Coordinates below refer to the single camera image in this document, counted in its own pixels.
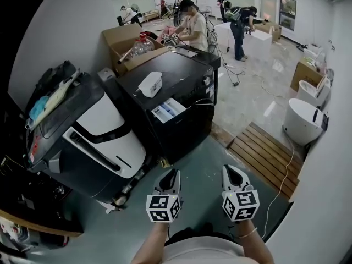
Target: white table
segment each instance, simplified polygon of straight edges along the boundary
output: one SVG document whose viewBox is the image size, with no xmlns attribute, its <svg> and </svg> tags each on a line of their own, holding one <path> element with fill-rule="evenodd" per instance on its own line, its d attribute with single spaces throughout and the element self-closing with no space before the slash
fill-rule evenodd
<svg viewBox="0 0 352 264">
<path fill-rule="evenodd" d="M 223 47 L 234 49 L 235 38 L 233 37 L 231 23 L 219 24 L 215 26 L 218 35 L 218 44 Z M 263 61 L 269 60 L 272 36 L 266 32 L 256 30 L 251 35 L 244 34 L 243 50 L 250 57 L 255 57 Z"/>
</svg>

